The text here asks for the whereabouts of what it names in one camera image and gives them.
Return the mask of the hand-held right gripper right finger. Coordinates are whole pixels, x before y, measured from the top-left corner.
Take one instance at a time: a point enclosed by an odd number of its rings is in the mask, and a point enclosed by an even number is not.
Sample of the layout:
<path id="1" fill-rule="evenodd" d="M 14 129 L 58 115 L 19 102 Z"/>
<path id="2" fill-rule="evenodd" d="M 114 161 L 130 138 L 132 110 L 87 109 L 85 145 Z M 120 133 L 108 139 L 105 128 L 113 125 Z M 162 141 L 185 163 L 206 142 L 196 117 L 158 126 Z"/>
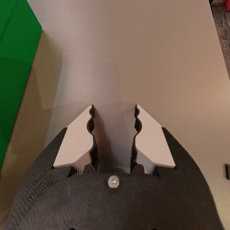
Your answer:
<path id="1" fill-rule="evenodd" d="M 175 168 L 175 162 L 162 126 L 140 105 L 134 111 L 136 134 L 133 138 L 130 173 L 140 164 L 145 174 L 153 174 L 156 166 Z"/>

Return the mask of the green plastic bin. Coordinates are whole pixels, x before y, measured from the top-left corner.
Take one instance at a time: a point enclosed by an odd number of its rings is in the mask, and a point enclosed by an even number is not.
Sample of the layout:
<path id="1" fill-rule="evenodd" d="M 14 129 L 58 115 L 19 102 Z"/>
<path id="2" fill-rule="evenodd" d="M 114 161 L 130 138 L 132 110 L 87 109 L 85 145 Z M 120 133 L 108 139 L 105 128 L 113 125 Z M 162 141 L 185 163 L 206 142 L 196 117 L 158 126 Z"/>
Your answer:
<path id="1" fill-rule="evenodd" d="M 41 33 L 27 0 L 0 1 L 0 168 Z"/>

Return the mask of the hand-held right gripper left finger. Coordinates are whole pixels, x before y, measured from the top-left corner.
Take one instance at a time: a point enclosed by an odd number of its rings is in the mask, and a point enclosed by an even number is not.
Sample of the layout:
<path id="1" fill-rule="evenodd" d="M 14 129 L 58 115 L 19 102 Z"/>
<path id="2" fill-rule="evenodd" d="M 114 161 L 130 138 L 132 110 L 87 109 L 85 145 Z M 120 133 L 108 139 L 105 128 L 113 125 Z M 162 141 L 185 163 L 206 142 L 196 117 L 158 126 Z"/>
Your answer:
<path id="1" fill-rule="evenodd" d="M 95 108 L 90 105 L 68 125 L 53 163 L 54 168 L 71 166 L 75 171 L 84 171 L 85 166 L 91 164 L 97 170 L 98 149 L 92 133 L 94 117 Z"/>

